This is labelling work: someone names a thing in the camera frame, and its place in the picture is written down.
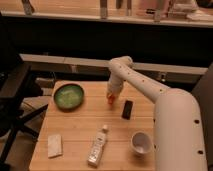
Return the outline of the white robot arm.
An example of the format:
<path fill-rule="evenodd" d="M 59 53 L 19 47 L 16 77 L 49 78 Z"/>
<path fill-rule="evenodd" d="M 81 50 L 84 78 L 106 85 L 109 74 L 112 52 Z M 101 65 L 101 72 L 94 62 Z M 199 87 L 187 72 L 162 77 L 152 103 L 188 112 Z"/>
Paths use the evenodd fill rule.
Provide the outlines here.
<path fill-rule="evenodd" d="M 200 106 L 186 90 L 171 88 L 132 69 L 129 56 L 108 63 L 107 98 L 112 103 L 127 81 L 154 103 L 155 171 L 208 171 Z"/>

